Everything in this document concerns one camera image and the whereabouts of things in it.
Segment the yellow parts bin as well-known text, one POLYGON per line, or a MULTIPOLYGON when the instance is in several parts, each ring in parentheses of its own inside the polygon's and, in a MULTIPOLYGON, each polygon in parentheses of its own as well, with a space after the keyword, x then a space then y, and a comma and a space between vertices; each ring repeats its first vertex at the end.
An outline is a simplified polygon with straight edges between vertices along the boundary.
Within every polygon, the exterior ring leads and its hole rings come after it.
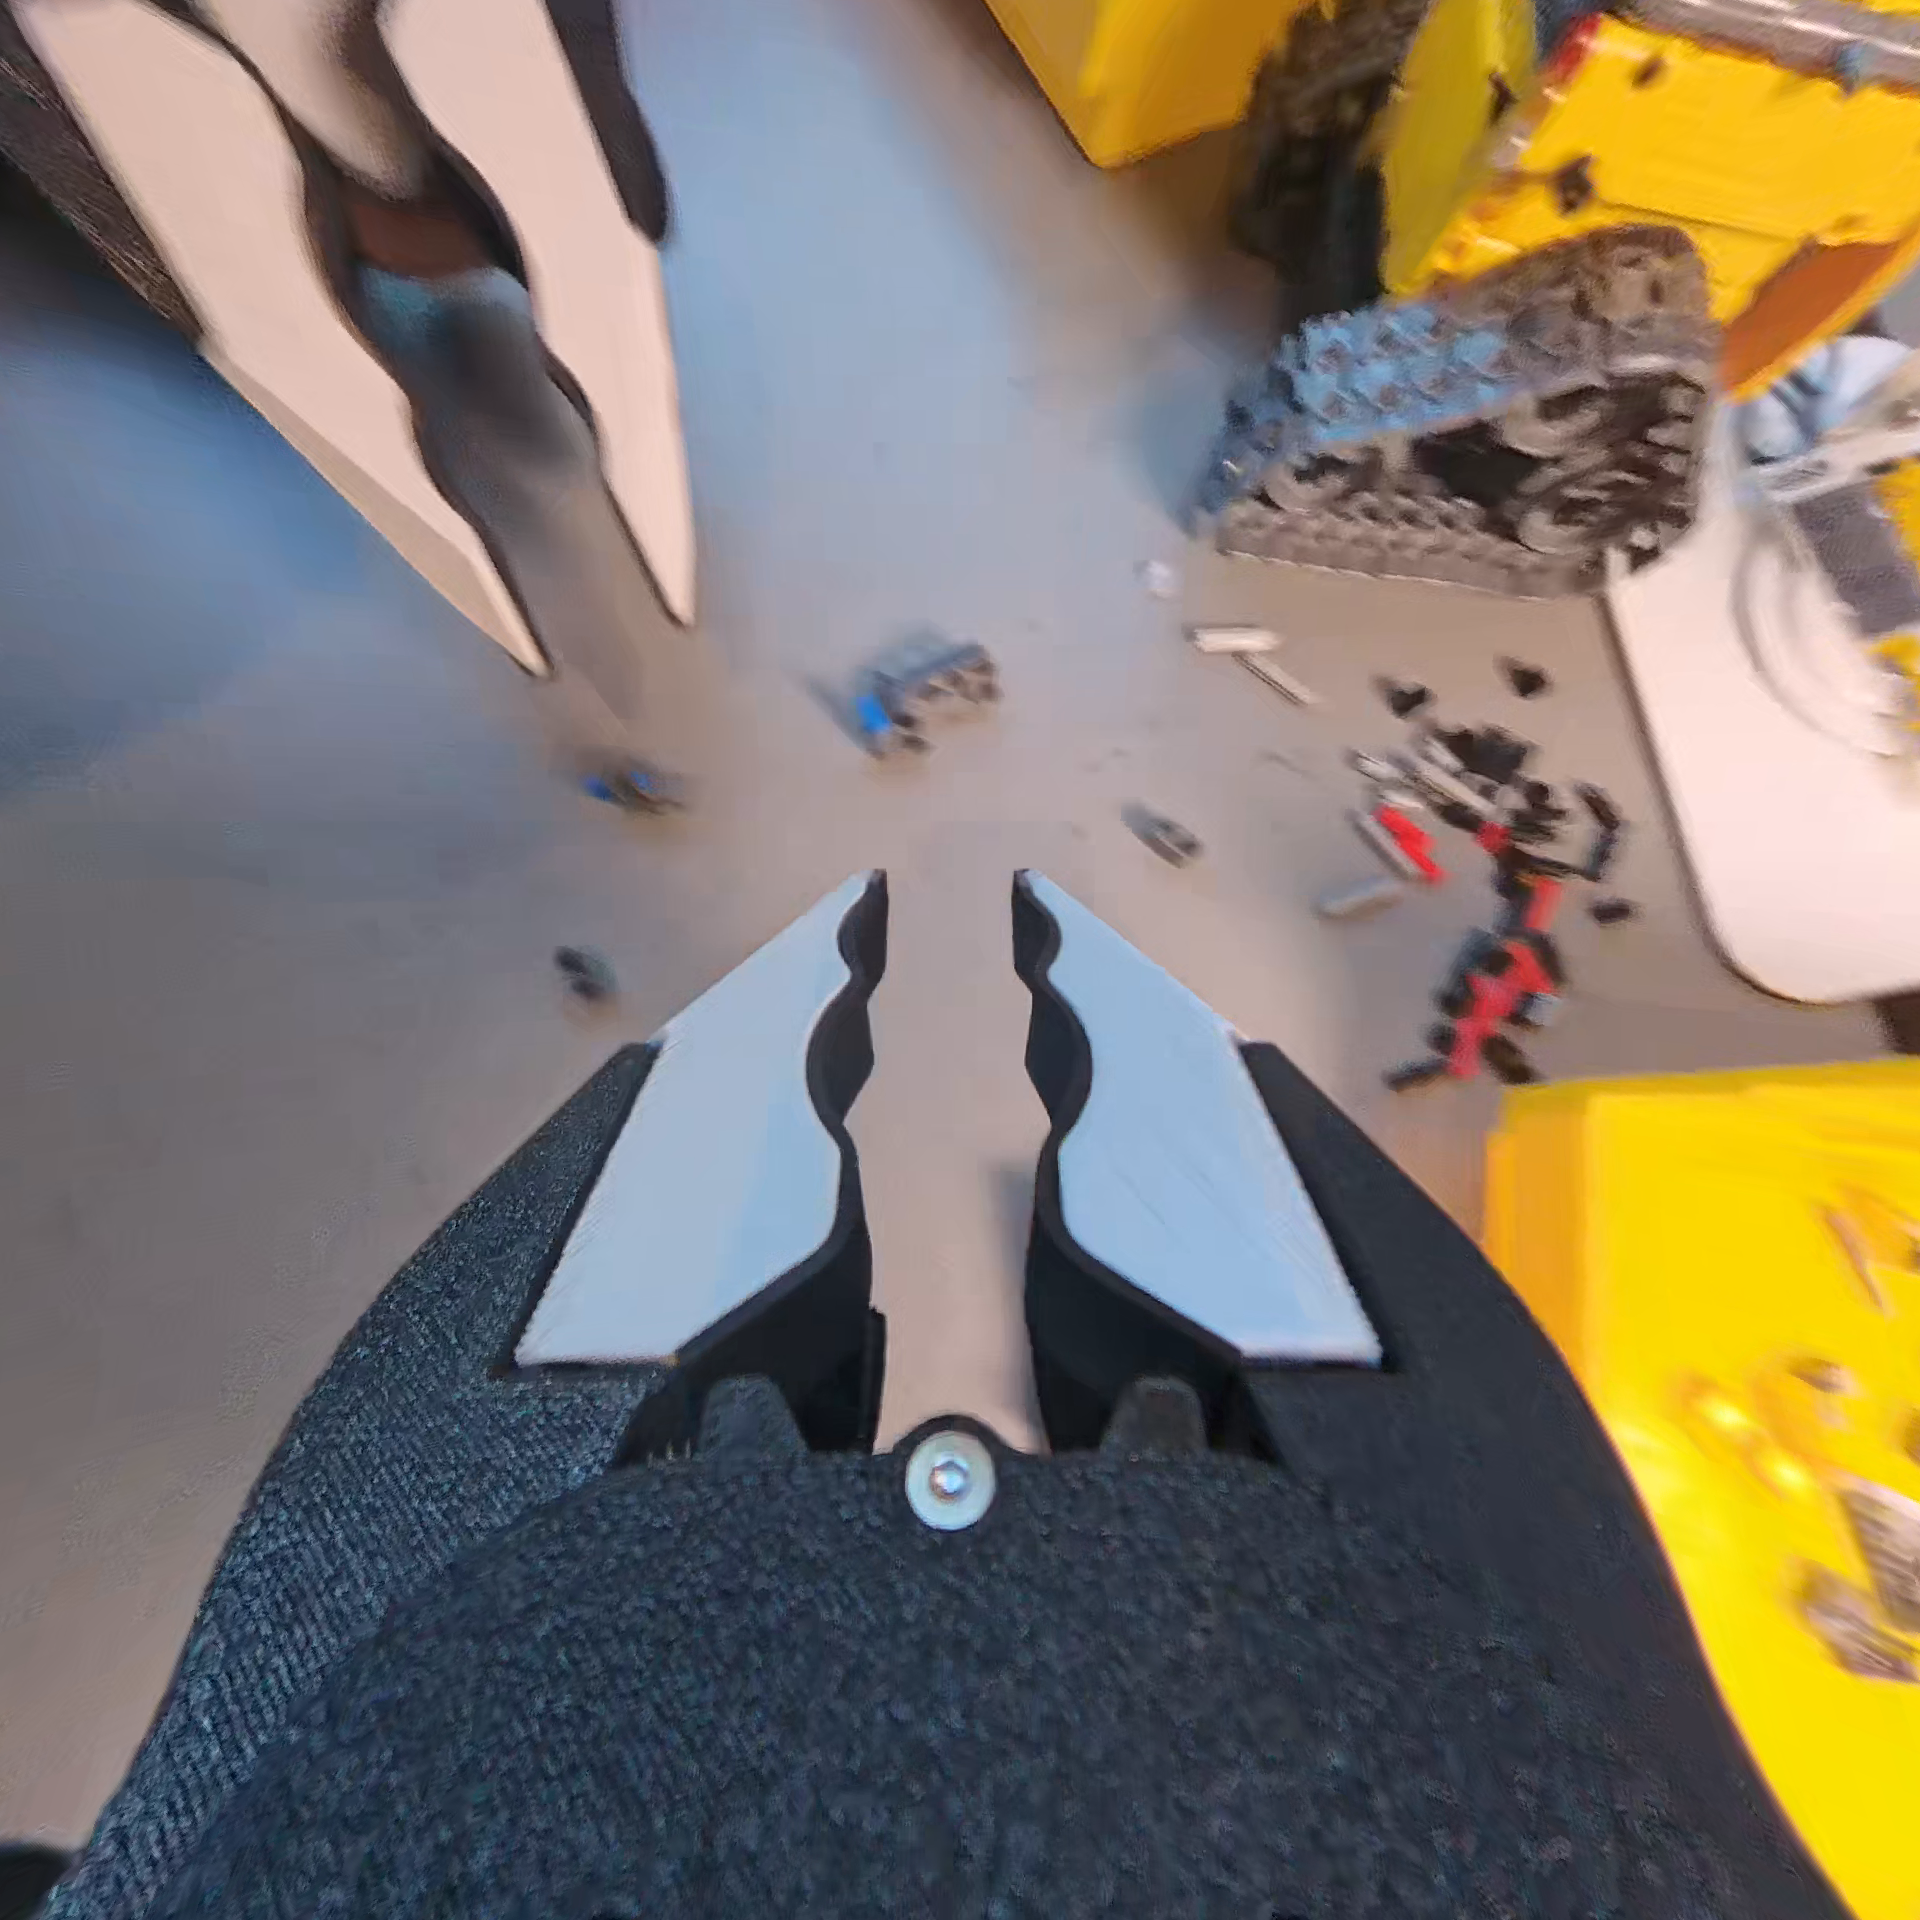
POLYGON ((1657 1529, 1722 1701, 1855 1915, 1917 1913, 1917 1684, 1829 1662, 1785 1606, 1757 1484, 1674 1410, 1840 1291, 1818 1203, 1916 1209, 1916 1059, 1519 1089, 1485 1152, 1483 1249, 1560 1348, 1657 1529))
POLYGON ((991 2, 987 12, 1097 169, 1235 129, 1263 61, 1308 2, 991 2))

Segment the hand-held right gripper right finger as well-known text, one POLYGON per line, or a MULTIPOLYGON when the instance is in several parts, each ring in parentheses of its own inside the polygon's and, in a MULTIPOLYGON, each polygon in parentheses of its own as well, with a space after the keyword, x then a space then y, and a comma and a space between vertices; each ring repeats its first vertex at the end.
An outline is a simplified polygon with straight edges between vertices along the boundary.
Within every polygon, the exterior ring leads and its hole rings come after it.
POLYGON ((1025 1325, 1052 1450, 1097 1450, 1135 1387, 1207 1450, 1267 1450, 1256 1384, 1380 1372, 1380 1333, 1240 1028, 1042 872, 1013 880, 1025 1070, 1044 1110, 1025 1325))

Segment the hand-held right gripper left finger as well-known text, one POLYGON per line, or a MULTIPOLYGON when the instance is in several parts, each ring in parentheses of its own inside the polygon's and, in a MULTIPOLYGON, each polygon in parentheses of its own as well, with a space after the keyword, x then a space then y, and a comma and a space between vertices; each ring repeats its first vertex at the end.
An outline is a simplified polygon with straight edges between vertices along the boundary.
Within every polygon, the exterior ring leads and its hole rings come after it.
POLYGON ((626 1452, 691 1448, 760 1377, 815 1452, 873 1452, 885 1322, 848 1115, 873 1072, 885 872, 859 872, 619 1060, 640 1078, 515 1340, 515 1372, 658 1369, 626 1452))

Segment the grey desk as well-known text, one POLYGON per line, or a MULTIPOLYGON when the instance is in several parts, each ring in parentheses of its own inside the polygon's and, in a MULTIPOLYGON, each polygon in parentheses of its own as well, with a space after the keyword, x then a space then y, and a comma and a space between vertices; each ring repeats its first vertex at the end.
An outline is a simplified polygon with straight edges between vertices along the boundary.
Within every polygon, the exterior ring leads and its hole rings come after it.
POLYGON ((167 328, 5 233, 5 1835, 119 1786, 296 1405, 394 1270, 624 1041, 834 884, 891 883, 852 1110, 887 1316, 880 1435, 1041 1443, 1019 1280, 1044 1115, 1011 890, 1041 869, 1281 1044, 1467 1233, 1489 1085, 1391 1094, 1483 867, 1370 920, 1347 753, 1379 676, 1531 737, 1631 833, 1639 914, 1569 929, 1549 1075, 1824 1065, 1863 1006, 1707 942, 1589 606, 1219 561, 1175 525, 1275 325, 1226 152, 1088 166, 981 4, 629 4, 701 622, 624 565, 578 438, 525 515, 541 619, 635 652, 689 811, 629 824, 536 688, 167 328), (1170 563, 1181 597, 1141 589, 1170 563), (1274 630, 1287 704, 1192 622, 1274 630), (975 640, 997 704, 868 756, 855 676, 975 640), (1205 844, 1170 869, 1144 802, 1205 844), (575 998, 553 952, 607 956, 575 998))

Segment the grey bent beam assembly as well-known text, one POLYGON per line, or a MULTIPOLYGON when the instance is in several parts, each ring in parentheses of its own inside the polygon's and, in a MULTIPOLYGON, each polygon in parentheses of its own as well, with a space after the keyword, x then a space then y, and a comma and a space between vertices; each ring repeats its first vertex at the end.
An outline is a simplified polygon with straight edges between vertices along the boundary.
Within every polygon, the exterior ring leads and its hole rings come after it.
POLYGON ((925 755, 931 728, 955 707, 1002 699, 997 659, 975 640, 925 640, 868 664, 852 684, 850 722, 873 758, 925 755))

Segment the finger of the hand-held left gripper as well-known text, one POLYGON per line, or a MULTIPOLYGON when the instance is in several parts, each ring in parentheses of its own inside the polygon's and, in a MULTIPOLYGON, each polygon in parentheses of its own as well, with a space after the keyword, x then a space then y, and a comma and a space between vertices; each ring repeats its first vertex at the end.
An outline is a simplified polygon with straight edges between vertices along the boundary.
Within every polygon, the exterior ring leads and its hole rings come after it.
POLYGON ((411 403, 336 298, 269 91, 155 4, 17 4, 17 22, 155 243, 208 364, 434 593, 547 676, 515 589, 428 474, 411 403))
POLYGON ((513 235, 536 325, 578 395, 663 610, 699 606, 660 243, 668 195, 610 4, 404 2, 381 40, 433 138, 513 235))

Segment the pile of small connector pins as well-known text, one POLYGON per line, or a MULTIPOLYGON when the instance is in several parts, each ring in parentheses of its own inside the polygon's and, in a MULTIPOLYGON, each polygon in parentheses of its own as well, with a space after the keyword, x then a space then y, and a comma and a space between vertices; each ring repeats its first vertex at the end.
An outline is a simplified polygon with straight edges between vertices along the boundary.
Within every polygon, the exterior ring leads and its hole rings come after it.
POLYGON ((1623 924, 1639 906, 1608 891, 1627 820, 1608 789, 1557 782, 1536 768, 1540 748, 1499 722, 1450 722, 1431 686, 1379 676, 1375 693, 1402 733, 1392 750, 1347 756, 1360 782, 1348 825, 1377 867, 1315 900, 1323 924, 1360 922, 1452 883, 1443 840, 1483 860, 1491 907, 1469 929, 1429 995, 1420 1044, 1383 1070, 1388 1092, 1491 1081, 1538 1084, 1529 1037, 1569 995, 1560 922, 1589 893, 1595 924, 1623 924))

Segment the yellow tracked brick bulldozer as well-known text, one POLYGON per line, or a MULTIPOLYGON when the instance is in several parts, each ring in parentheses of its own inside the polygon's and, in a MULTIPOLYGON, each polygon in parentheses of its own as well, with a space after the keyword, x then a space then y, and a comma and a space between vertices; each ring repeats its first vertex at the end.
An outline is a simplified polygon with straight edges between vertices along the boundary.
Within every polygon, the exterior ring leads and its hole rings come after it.
POLYGON ((1242 131, 1299 299, 1195 497, 1244 557, 1592 593, 1916 268, 1916 4, 1292 4, 1242 131))

